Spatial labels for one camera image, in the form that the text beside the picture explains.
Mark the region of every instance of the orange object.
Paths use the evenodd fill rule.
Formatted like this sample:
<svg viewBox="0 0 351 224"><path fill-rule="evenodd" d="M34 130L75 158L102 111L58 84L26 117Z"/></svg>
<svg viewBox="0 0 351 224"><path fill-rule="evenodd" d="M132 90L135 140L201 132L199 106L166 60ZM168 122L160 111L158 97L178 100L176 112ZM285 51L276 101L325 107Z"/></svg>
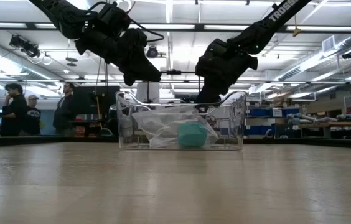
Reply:
<svg viewBox="0 0 351 224"><path fill-rule="evenodd" d="M83 118L76 117L76 121L83 121ZM76 126L75 130L76 130L75 131L75 137L79 137L79 138L84 137L84 134L85 134L85 131L86 131L85 127L83 127L83 126Z"/></svg>

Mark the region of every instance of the security camera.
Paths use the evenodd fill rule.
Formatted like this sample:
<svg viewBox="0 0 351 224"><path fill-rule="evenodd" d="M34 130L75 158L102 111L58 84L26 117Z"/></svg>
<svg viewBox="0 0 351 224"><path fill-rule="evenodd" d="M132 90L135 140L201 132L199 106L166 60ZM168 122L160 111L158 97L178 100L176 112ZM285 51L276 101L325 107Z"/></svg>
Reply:
<svg viewBox="0 0 351 224"><path fill-rule="evenodd" d="M156 58L159 55L159 52L156 49L156 46L149 46L146 56L148 58Z"/></svg>

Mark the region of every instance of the hair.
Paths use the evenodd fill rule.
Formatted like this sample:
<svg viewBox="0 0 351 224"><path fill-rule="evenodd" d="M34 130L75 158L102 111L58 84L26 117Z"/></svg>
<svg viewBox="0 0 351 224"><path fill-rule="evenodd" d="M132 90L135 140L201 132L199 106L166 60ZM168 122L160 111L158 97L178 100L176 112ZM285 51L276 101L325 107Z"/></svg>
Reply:
<svg viewBox="0 0 351 224"><path fill-rule="evenodd" d="M8 89L12 89L12 90L18 90L18 92L20 94L23 94L24 89L22 88L22 86L18 83L11 83L11 84L7 84L5 89L8 91Z"/></svg>
<svg viewBox="0 0 351 224"><path fill-rule="evenodd" d="M73 84L73 83L70 83L70 82L66 82L65 84L69 84L69 87L71 88L71 89L75 89L75 85Z"/></svg>

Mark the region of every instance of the clear plastic bin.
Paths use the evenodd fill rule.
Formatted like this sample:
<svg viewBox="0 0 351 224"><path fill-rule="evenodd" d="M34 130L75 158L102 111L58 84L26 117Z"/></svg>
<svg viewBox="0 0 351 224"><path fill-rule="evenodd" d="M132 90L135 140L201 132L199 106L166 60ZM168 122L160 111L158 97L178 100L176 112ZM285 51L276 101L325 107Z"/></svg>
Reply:
<svg viewBox="0 0 351 224"><path fill-rule="evenodd" d="M121 149L172 149L183 150L178 145L150 148L144 131L138 128L133 113L157 110L167 107L195 106L217 133L219 139L215 144L205 145L196 150L242 150L243 132L246 114L246 97L243 91L230 93L219 103L142 103L127 91L116 94L116 110L118 114L119 144Z"/></svg>

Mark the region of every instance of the computer monitor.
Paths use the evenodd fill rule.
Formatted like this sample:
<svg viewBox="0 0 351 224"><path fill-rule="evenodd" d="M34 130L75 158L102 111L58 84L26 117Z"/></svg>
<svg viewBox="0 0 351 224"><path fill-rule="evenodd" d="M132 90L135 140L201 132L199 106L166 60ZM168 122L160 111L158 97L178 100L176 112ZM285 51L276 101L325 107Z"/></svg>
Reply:
<svg viewBox="0 0 351 224"><path fill-rule="evenodd" d="M75 114L98 114L98 101L100 114L108 114L110 106L116 103L116 92L120 86L76 87L73 91L73 110Z"/></svg>

